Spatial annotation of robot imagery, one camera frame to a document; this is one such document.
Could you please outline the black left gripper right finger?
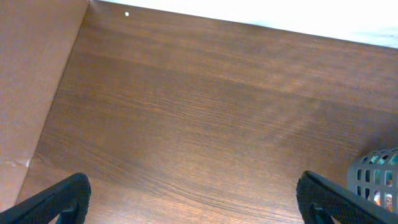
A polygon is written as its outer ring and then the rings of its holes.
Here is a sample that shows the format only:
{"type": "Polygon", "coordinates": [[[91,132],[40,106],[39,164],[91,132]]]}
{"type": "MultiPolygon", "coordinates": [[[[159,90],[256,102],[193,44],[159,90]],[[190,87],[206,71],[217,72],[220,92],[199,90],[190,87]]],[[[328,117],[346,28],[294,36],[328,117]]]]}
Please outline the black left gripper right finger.
{"type": "Polygon", "coordinates": [[[296,187],[304,223],[397,223],[397,214],[306,170],[296,187]]]}

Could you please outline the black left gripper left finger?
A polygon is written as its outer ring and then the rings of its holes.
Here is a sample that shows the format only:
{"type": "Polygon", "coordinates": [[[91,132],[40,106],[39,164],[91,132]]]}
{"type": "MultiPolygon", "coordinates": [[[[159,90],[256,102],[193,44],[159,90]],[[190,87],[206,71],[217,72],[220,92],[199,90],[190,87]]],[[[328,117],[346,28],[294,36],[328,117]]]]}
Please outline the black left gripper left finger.
{"type": "Polygon", "coordinates": [[[78,172],[1,212],[1,223],[83,224],[90,196],[88,177],[78,172]]]}

